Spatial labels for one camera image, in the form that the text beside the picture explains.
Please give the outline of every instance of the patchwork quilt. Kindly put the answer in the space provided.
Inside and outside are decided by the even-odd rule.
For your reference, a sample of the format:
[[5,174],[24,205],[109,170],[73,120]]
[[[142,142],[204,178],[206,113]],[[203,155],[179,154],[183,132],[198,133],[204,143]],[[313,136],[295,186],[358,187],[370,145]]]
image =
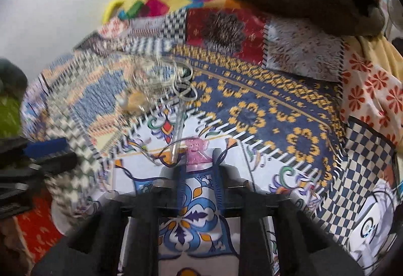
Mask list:
[[[155,166],[136,145],[154,153],[171,142],[175,102],[140,118],[122,113],[116,96],[130,81],[128,54],[185,60],[199,95],[188,106],[183,131],[195,139],[182,143],[180,153],[186,170],[181,214],[160,222],[160,259],[170,275],[219,275],[223,266],[226,274],[228,268],[237,273],[239,219],[220,215],[214,149],[233,146],[224,163],[239,179],[255,191],[290,193],[346,247],[379,179],[396,193],[393,155],[403,113],[398,79],[309,21],[190,7],[113,18],[30,85],[22,106],[25,135],[67,137],[82,156],[72,173],[48,184],[66,214],[84,209],[94,191],[138,194],[171,176],[167,155]],[[193,147],[196,153],[186,154]],[[271,219],[264,225],[276,273]]]

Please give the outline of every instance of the green fabric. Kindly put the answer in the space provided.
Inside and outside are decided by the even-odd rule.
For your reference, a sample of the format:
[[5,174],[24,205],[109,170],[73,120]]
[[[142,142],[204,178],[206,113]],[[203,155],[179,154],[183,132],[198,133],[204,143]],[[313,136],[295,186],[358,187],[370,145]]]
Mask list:
[[141,8],[144,6],[144,3],[142,1],[137,1],[133,6],[126,12],[126,16],[128,19],[132,19],[137,17],[139,11]]
[[18,135],[21,129],[20,103],[17,99],[0,97],[0,138]]

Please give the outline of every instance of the black and white checkered fabric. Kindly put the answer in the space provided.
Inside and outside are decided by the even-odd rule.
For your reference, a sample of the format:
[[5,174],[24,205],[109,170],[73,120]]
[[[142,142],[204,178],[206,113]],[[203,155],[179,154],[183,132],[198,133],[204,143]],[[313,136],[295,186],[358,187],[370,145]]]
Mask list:
[[162,56],[174,46],[172,40],[164,38],[134,38],[130,54]]
[[57,119],[50,119],[46,135],[48,138],[65,137],[70,148],[81,160],[71,172],[52,177],[46,182],[61,211],[66,216],[71,216],[78,206],[85,203],[81,200],[85,201],[87,193],[93,191],[97,185],[96,179],[101,169],[98,160],[100,155],[98,152],[94,153],[94,147],[87,135],[67,110]]
[[394,145],[361,120],[350,117],[346,129],[344,174],[335,181],[314,220],[345,245],[355,217],[390,164]]
[[169,13],[166,16],[162,37],[174,40],[179,44],[186,42],[186,16],[187,9]]

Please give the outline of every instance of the black device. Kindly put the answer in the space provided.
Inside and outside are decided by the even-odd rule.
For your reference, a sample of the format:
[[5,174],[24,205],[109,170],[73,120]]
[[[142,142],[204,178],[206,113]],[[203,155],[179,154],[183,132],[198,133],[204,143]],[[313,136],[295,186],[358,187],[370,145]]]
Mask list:
[[33,208],[33,196],[46,177],[77,166],[65,138],[31,142],[23,137],[0,140],[0,219]]
[[[224,168],[218,167],[216,175],[225,177]],[[31,275],[116,276],[124,230],[131,217],[123,273],[157,276],[158,219],[177,217],[181,193],[166,186],[177,182],[167,180],[149,193],[119,195],[111,200],[52,247]],[[222,183],[221,214],[241,217],[239,276],[271,274],[271,254],[262,221],[266,216],[273,217],[281,276],[363,275],[356,261],[287,196],[255,193],[247,183],[230,179]]]

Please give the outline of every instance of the yellow floral pattern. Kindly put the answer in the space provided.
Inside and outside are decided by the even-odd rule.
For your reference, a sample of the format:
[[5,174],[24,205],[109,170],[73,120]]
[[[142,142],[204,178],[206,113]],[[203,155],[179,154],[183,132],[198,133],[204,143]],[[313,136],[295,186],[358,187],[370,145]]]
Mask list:
[[330,186],[344,138],[338,87],[198,47],[178,45],[172,53],[200,72],[193,83],[200,97],[197,107],[214,113],[227,124],[226,131],[255,136],[253,141],[275,150],[277,157],[287,153],[294,157],[291,164],[317,168],[321,185]]
[[249,93],[249,91],[247,89],[244,89],[242,87],[238,87],[237,91],[235,91],[234,89],[231,89],[230,87],[228,87],[228,83],[222,79],[219,79],[217,89],[219,91],[222,91],[223,97],[234,96],[237,99],[240,99],[243,94]]
[[[248,131],[250,134],[254,135],[257,133],[257,128],[263,128],[266,126],[266,120],[263,118],[266,115],[264,110],[259,109],[256,103],[248,103],[241,101],[237,106],[232,107],[229,110],[228,122],[231,125],[236,125],[238,132]],[[238,120],[241,114],[246,114],[248,116],[253,116],[254,120],[251,123],[247,123],[243,120]]]
[[[309,153],[304,153],[295,148],[299,138],[307,138],[311,141]],[[287,146],[287,152],[294,154],[298,162],[306,161],[308,163],[314,163],[315,157],[320,154],[320,149],[317,146],[319,138],[312,135],[312,131],[308,128],[301,129],[295,127],[292,134],[287,135],[287,142],[291,145]]]

